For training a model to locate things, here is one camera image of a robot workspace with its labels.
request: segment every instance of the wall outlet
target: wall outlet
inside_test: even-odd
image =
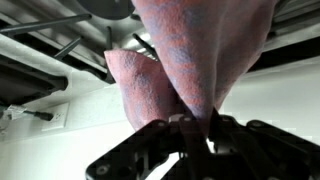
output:
[[[64,128],[69,109],[69,103],[54,106],[48,109],[43,109],[40,112],[52,113],[54,115],[51,121],[43,121],[42,131],[50,131]]]

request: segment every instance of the pink towel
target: pink towel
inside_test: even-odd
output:
[[[161,63],[131,51],[105,56],[135,129],[181,112],[181,99],[207,135],[212,109],[260,56],[276,2],[133,0]]]

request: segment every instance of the towel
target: towel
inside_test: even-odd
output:
[[[207,136],[213,108],[221,107],[232,85],[259,58],[277,0],[133,3],[161,63],[132,51],[105,52],[130,123],[138,130],[188,111]]]

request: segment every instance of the white wall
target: white wall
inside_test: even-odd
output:
[[[244,76],[228,95],[221,112],[233,115],[240,123],[261,119],[320,144],[320,64],[317,61],[320,59]],[[84,179],[85,168],[92,161],[133,132],[127,121],[121,121],[125,116],[120,94],[117,90],[110,92],[102,89],[75,99],[67,122],[71,129],[67,131],[27,134],[24,140],[1,144],[1,179]],[[111,104],[110,108],[104,107],[110,96],[119,102],[113,110],[110,110]],[[118,122],[108,124],[108,119]]]

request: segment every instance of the red-gray speckled towel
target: red-gray speckled towel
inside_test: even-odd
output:
[[[260,56],[276,2],[133,0],[161,60],[105,52],[133,127],[181,112],[181,99],[207,134],[213,107]]]

